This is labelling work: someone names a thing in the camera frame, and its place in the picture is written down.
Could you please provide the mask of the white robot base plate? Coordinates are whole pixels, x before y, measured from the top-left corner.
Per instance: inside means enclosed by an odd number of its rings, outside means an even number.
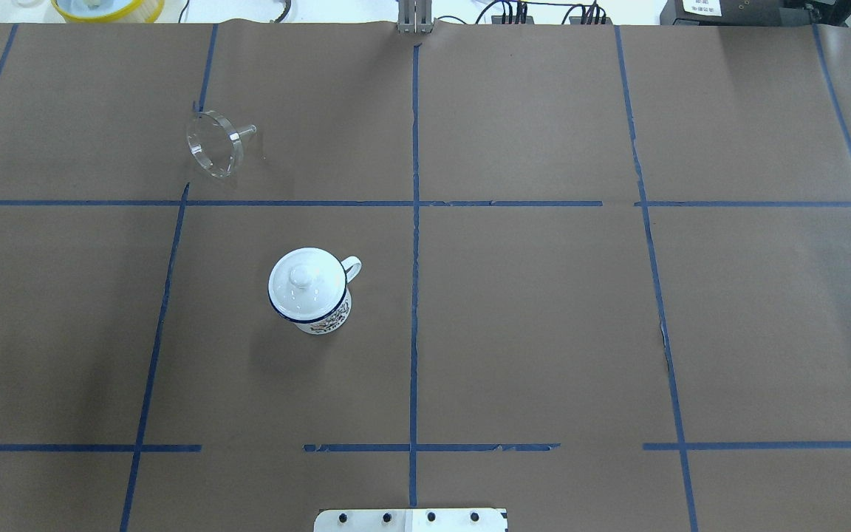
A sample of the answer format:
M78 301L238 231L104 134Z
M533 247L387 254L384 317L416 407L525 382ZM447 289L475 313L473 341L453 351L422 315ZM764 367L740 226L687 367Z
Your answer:
M314 531L507 531L503 508L329 509Z

